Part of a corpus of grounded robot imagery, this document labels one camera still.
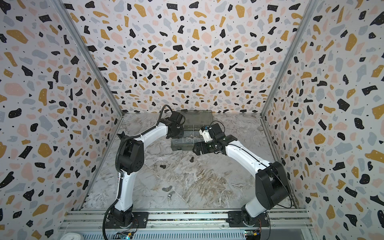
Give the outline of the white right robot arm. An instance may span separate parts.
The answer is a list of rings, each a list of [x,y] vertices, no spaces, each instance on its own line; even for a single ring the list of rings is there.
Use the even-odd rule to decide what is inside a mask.
[[[237,161],[255,178],[255,197],[241,210],[241,221],[254,226],[258,216],[290,198],[289,183],[283,165],[269,162],[247,149],[236,137],[226,135],[218,123],[201,127],[202,142],[194,144],[197,155],[223,154]]]

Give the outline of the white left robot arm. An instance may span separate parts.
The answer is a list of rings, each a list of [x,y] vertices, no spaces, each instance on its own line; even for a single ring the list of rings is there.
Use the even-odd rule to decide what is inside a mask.
[[[179,136],[185,120],[181,113],[172,111],[169,117],[159,117],[154,126],[138,135],[127,136],[125,133],[118,135],[121,140],[115,159],[118,190],[115,201],[104,215],[103,228],[108,223],[116,224],[121,228],[134,224],[133,190],[137,172],[145,162],[145,150],[159,138],[169,139]]]

